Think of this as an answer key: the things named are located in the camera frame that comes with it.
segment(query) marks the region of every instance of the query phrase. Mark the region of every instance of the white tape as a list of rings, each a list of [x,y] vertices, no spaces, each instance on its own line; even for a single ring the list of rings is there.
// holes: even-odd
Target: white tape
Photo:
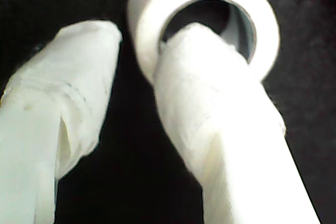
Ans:
[[[178,11],[198,1],[201,0],[129,0],[128,22],[136,55],[143,74],[151,83],[166,26]],[[243,16],[240,18],[247,26],[246,36],[252,38],[249,67],[257,79],[262,80],[271,70],[279,49],[279,28],[271,6],[267,0],[220,1],[233,4]],[[232,26],[227,29],[230,33],[237,32]]]

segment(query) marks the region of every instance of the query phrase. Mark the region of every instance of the paper wrapping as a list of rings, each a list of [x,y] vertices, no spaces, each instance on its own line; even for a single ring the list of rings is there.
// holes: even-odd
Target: paper wrapping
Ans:
[[[246,60],[190,24],[154,74],[162,125],[203,187],[206,224],[318,224],[285,141],[285,124]]]

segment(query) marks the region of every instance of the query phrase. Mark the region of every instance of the white cylindrical object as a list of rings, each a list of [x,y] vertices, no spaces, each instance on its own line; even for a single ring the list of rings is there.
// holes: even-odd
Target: white cylindrical object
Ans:
[[[201,0],[129,0],[128,22],[136,56],[143,74],[151,83],[166,26],[177,12],[198,1]],[[237,7],[244,16],[243,23],[250,26],[246,31],[246,36],[251,38],[249,67],[262,80],[272,68],[279,49],[279,27],[271,6],[267,0],[220,1]],[[229,27],[235,33],[237,30],[232,25]]]
[[[233,46],[191,24],[167,42],[153,85],[162,125],[202,185],[206,224],[319,224],[283,119]]]
[[[11,76],[0,107],[0,223],[53,223],[55,179],[98,143],[121,39],[108,21],[67,26]]]

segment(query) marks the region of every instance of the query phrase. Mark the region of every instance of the black cloth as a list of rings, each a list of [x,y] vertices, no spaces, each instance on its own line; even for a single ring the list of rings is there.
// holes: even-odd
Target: black cloth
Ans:
[[[269,1],[282,38],[265,87],[284,116],[288,145],[321,222],[334,224],[336,3]],[[56,224],[203,223],[201,187],[165,135],[153,90],[136,63],[126,4],[127,0],[1,0],[1,88],[60,27],[85,19],[118,24],[123,43],[100,144],[61,180]]]

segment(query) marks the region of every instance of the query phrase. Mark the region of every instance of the dark fabric background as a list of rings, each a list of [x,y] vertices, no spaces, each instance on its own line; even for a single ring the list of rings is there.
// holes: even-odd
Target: dark fabric background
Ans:
[[[321,222],[333,224],[336,3],[270,2],[281,26],[282,45],[265,87],[284,115],[288,144]],[[153,91],[137,67],[126,3],[1,0],[1,87],[60,27],[89,18],[117,23],[124,41],[101,142],[60,182],[56,223],[203,223],[201,188],[162,130]]]

